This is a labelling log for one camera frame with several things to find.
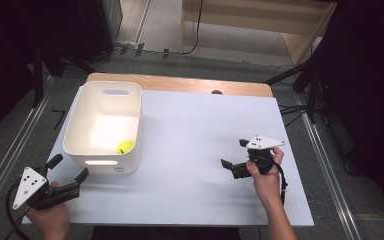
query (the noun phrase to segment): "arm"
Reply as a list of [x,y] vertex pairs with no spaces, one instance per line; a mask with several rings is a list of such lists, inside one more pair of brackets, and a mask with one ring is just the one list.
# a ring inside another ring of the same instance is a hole
[[[283,152],[278,147],[273,148],[273,152],[274,161],[280,165]],[[277,168],[273,167],[266,175],[261,175],[255,163],[247,161],[246,166],[254,179],[255,192],[266,209],[270,239],[297,239],[280,199]]]
[[[52,182],[51,186],[58,187],[58,183]],[[64,203],[42,211],[31,208],[26,216],[43,232],[44,240],[64,240],[67,238],[70,214]]]

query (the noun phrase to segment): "cable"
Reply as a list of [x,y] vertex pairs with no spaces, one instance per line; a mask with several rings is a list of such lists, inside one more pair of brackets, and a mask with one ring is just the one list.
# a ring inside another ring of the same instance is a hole
[[201,4],[200,4],[200,7],[199,7],[199,15],[198,15],[198,22],[197,22],[197,27],[196,27],[196,41],[195,41],[195,45],[193,46],[193,48],[189,51],[189,52],[185,52],[185,53],[180,53],[180,52],[160,52],[160,51],[152,51],[152,50],[137,50],[135,48],[130,48],[130,47],[127,47],[127,50],[134,50],[134,51],[140,51],[140,52],[147,52],[147,53],[156,53],[156,54],[164,54],[164,55],[181,55],[181,56],[184,56],[184,55],[188,55],[190,53],[192,53],[196,47],[198,46],[198,42],[199,42],[199,25],[201,23],[201,14],[202,14],[202,5],[204,3],[204,0],[201,0]]
[[[20,226],[20,224],[21,224],[23,218],[24,218],[24,217],[26,216],[26,214],[29,212],[30,208],[31,208],[31,207],[27,208],[27,210],[23,213],[23,215],[21,215],[21,216],[15,221],[17,227]],[[12,228],[11,231],[6,235],[6,237],[4,238],[4,240],[8,240],[8,239],[11,237],[11,235],[14,233],[14,231],[15,231],[15,228]]]
[[294,119],[292,119],[289,123],[285,124],[285,128],[288,127],[289,125],[291,125],[291,123],[295,122],[295,120],[297,120],[302,114],[304,114],[304,112],[301,112],[297,117],[295,117]]
[[[273,77],[276,77],[276,71],[277,71],[279,68],[281,68],[281,67],[292,67],[292,69],[295,70],[295,67],[294,67],[293,65],[280,65],[280,66],[278,66],[278,67],[276,67],[276,68],[274,69],[274,71],[273,71]],[[290,84],[285,84],[285,83],[282,83],[281,81],[279,81],[279,83],[282,84],[282,85],[291,86]]]
[[16,187],[18,187],[18,185],[20,185],[20,181],[21,181],[21,177],[8,190],[7,195],[6,195],[6,199],[5,199],[6,214],[7,214],[8,220],[12,226],[12,230],[10,233],[8,233],[8,235],[11,236],[12,232],[15,232],[17,234],[17,236],[20,237],[21,239],[30,240],[29,237],[27,237],[26,234],[24,234],[20,230],[20,228],[17,226],[16,222],[14,222],[14,218],[12,217],[12,213],[11,213],[11,207],[10,207],[11,195],[12,195],[12,192],[14,191],[14,189]]

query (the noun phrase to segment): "white table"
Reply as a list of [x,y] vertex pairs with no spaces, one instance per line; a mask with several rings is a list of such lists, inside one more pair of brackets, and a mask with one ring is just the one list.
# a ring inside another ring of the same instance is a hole
[[[67,202],[71,222],[134,226],[266,225],[252,178],[233,179],[220,159],[244,162],[241,138],[284,140],[282,167],[289,184],[285,209],[294,226],[313,226],[276,99],[143,91],[140,165],[128,175],[90,175],[80,197]],[[71,183],[81,169],[63,151],[69,112],[50,154],[64,160],[48,179]]]

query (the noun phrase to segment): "white plastic bin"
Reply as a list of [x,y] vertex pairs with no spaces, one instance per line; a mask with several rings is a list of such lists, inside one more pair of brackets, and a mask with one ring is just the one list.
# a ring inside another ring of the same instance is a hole
[[64,151],[91,174],[134,171],[140,156],[141,100],[136,83],[84,84],[69,119]]

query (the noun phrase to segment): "yellow ball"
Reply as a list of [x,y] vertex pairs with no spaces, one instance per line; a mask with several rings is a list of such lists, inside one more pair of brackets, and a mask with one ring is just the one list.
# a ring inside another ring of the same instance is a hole
[[117,153],[118,154],[126,154],[126,153],[130,152],[134,146],[135,146],[135,141],[133,141],[133,140],[122,141],[117,146]]

